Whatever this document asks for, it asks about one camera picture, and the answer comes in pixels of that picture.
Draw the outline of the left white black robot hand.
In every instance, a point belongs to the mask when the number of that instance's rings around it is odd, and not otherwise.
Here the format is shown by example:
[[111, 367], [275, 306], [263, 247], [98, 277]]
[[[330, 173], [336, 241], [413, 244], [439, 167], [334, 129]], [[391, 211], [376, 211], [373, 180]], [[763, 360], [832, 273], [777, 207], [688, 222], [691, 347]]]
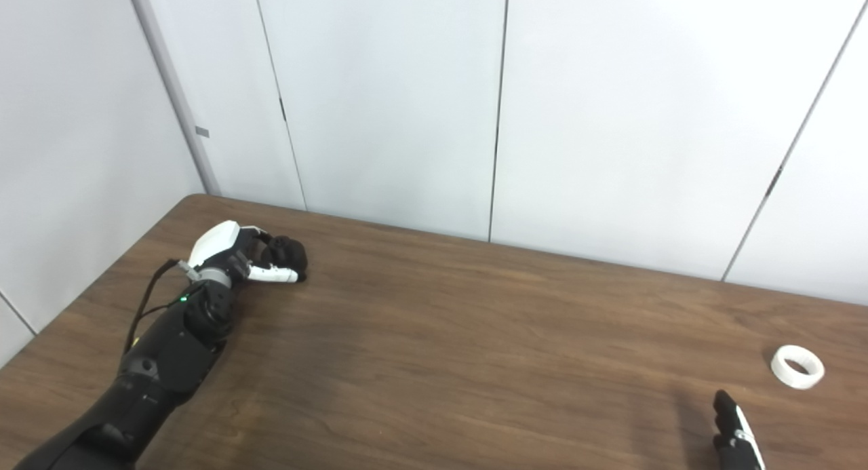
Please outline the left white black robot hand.
[[227, 220], [205, 232], [180, 266], [194, 282], [210, 279], [233, 287], [243, 281], [304, 282], [308, 260], [297, 240]]

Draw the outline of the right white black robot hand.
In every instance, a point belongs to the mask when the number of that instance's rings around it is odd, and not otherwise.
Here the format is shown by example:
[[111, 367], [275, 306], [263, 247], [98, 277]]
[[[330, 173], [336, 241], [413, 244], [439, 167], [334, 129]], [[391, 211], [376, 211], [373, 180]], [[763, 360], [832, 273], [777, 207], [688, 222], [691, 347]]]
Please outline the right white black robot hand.
[[741, 406], [725, 390], [714, 395], [713, 445], [720, 469], [766, 469], [766, 464]]

